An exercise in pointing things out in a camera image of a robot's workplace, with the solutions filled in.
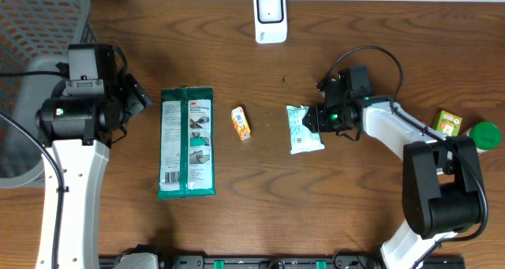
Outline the green 3M gloves package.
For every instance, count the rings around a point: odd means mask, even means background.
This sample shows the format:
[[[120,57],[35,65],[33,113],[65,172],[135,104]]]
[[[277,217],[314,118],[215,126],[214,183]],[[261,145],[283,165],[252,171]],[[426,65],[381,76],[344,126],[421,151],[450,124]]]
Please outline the green 3M gloves package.
[[[161,92],[160,200],[215,195],[213,95],[210,87]]]

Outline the light blue wipes pack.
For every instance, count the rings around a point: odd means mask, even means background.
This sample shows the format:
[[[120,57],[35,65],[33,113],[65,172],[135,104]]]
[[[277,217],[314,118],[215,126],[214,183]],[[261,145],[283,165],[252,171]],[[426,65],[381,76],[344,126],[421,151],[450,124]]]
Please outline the light blue wipes pack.
[[[295,155],[302,152],[319,151],[325,149],[318,133],[312,133],[302,120],[308,113],[307,106],[286,106],[290,128],[290,154]]]

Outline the orange Kleenex tissue pack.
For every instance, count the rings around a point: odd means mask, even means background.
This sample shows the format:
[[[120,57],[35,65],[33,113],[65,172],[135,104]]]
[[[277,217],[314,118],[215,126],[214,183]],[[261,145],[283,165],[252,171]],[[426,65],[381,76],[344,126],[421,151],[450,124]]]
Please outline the orange Kleenex tissue pack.
[[[251,129],[245,117],[245,112],[241,106],[234,108],[231,111],[231,118],[240,139],[242,141],[251,137]]]

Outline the green yellow juice carton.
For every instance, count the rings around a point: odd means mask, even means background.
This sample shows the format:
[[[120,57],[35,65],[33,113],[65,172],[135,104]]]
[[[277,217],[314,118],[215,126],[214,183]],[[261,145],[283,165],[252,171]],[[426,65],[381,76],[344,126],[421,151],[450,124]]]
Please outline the green yellow juice carton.
[[[448,136],[457,136],[461,128],[462,118],[445,110],[435,117],[432,128]]]

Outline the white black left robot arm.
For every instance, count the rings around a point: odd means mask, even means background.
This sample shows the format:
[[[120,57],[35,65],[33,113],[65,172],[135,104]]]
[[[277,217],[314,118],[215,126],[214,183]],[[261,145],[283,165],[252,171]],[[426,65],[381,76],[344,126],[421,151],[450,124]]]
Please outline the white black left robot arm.
[[[112,134],[150,107],[133,75],[63,80],[36,114],[45,192],[38,268],[99,267],[99,206]]]

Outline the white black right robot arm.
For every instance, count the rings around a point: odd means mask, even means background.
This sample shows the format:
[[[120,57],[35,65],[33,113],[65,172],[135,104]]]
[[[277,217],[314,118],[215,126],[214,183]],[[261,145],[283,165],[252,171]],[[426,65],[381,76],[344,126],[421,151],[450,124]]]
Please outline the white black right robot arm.
[[[356,129],[402,160],[402,211],[394,236],[380,248],[382,268],[419,268],[445,242],[480,236],[488,201],[476,144],[448,136],[407,114],[395,99],[375,96],[369,84],[326,77],[317,84],[324,103],[303,118],[314,133],[345,136]]]

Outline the green lid spread jar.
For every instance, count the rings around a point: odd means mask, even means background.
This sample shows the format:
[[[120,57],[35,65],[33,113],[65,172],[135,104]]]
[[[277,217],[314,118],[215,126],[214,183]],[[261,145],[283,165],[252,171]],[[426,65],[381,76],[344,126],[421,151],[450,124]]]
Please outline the green lid spread jar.
[[[463,135],[470,137],[474,141],[478,154],[496,149],[500,146],[503,139],[499,128],[489,121],[476,124],[467,129]]]

